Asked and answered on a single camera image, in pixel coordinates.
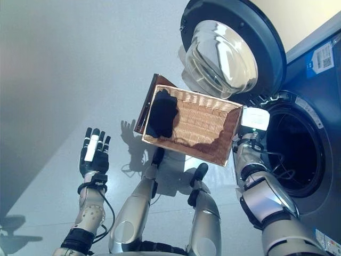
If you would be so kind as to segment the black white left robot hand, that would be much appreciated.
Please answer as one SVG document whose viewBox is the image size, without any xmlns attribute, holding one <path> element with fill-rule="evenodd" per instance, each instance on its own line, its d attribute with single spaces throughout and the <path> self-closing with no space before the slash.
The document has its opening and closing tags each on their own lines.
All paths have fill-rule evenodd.
<svg viewBox="0 0 341 256">
<path fill-rule="evenodd" d="M 111 136 L 104 131 L 88 127 L 79 158 L 79 171 L 83 178 L 90 172 L 106 174 L 109 169 L 109 143 Z"/>
</svg>

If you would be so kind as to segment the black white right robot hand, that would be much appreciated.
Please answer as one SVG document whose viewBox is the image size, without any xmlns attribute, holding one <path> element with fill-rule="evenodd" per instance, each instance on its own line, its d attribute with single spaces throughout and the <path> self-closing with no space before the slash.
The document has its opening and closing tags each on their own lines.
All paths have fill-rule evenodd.
<svg viewBox="0 0 341 256">
<path fill-rule="evenodd" d="M 267 110 L 244 106 L 237 131 L 239 135 L 252 133 L 253 131 L 266 132 L 269 122 L 270 113 Z"/>
</svg>

